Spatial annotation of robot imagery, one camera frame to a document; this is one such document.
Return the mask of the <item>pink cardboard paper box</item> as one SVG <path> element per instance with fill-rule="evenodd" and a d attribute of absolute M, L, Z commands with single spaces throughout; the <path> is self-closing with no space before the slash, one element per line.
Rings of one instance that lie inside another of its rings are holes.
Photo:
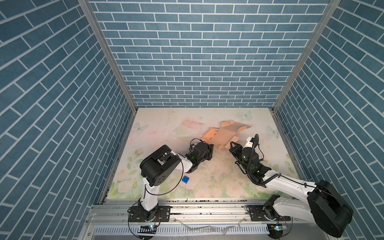
<path fill-rule="evenodd" d="M 239 140 L 239 132 L 249 129 L 251 126 L 235 122 L 233 120 L 224 121 L 220 128 L 209 129 L 201 140 L 207 144 L 214 145 L 215 150 L 230 149 L 231 142 Z"/>

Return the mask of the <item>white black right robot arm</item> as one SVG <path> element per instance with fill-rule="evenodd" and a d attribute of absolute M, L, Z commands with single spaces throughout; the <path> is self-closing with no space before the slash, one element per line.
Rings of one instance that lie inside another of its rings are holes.
<path fill-rule="evenodd" d="M 280 191 L 291 199 L 272 195 L 264 204 L 265 217 L 274 221 L 279 217 L 293 217 L 315 223 L 328 235 L 340 238 L 353 219 L 353 210 L 329 182 L 317 183 L 298 180 L 266 167 L 255 148 L 259 135 L 249 137 L 245 146 L 230 143 L 230 153 L 236 165 L 256 186 Z"/>

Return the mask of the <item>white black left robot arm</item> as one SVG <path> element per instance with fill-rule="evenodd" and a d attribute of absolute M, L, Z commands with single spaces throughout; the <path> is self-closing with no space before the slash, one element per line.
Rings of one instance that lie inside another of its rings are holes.
<path fill-rule="evenodd" d="M 161 146 L 140 164 L 141 176 L 144 182 L 143 196 L 139 207 L 144 213 L 151 213 L 158 206 L 160 185 L 170 176 L 174 170 L 184 173 L 192 173 L 199 164 L 209 161 L 213 157 L 214 145 L 202 140 L 190 145 L 190 151 L 186 155 L 177 154 L 167 145 Z"/>

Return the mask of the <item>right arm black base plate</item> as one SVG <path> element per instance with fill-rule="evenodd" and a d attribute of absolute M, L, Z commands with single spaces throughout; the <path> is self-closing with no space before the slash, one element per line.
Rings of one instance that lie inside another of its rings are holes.
<path fill-rule="evenodd" d="M 260 221 L 290 221 L 291 217 L 280 216 L 275 210 L 270 207 L 265 207 L 263 205 L 247 205 L 245 206 L 246 212 L 249 214 L 252 222 Z"/>

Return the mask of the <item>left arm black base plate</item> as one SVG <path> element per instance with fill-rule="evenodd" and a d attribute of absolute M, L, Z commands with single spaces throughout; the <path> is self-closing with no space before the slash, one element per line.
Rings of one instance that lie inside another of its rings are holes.
<path fill-rule="evenodd" d="M 129 214 L 130 222 L 154 222 L 157 221 L 169 222 L 171 207 L 170 206 L 156 206 L 150 211 L 144 209 L 142 205 L 131 207 L 127 213 Z"/>

